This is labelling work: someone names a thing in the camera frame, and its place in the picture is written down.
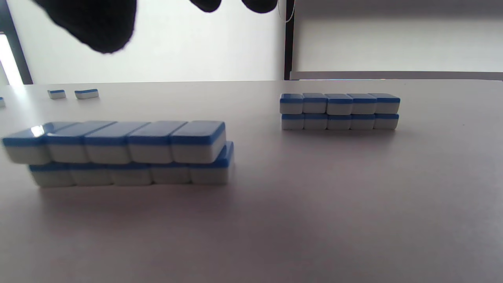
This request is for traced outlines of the person's right hand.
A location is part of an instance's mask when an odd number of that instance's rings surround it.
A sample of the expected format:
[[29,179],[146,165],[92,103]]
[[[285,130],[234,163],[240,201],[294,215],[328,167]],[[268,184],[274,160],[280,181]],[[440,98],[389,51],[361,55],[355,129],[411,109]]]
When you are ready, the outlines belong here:
[[[122,50],[131,40],[138,9],[136,0],[35,0],[48,18],[77,41],[101,54]],[[189,0],[203,14],[239,18],[265,15],[277,9],[278,0]]]

